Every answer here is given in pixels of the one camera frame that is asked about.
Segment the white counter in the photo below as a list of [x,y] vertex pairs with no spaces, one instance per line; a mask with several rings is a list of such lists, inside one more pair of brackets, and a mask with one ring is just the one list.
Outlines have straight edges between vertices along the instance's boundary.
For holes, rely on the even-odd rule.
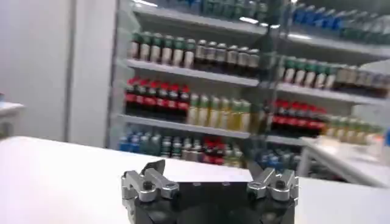
[[[159,158],[14,137],[0,142],[0,223],[128,224],[120,176]],[[248,170],[167,159],[174,181],[250,181]],[[390,191],[301,178],[296,223],[389,223]]]
[[302,151],[298,175],[307,176],[311,158],[327,166],[334,173],[350,183],[375,187],[390,187],[390,167],[365,159],[355,145],[340,143],[338,147],[317,144],[315,139],[301,138],[305,147]]

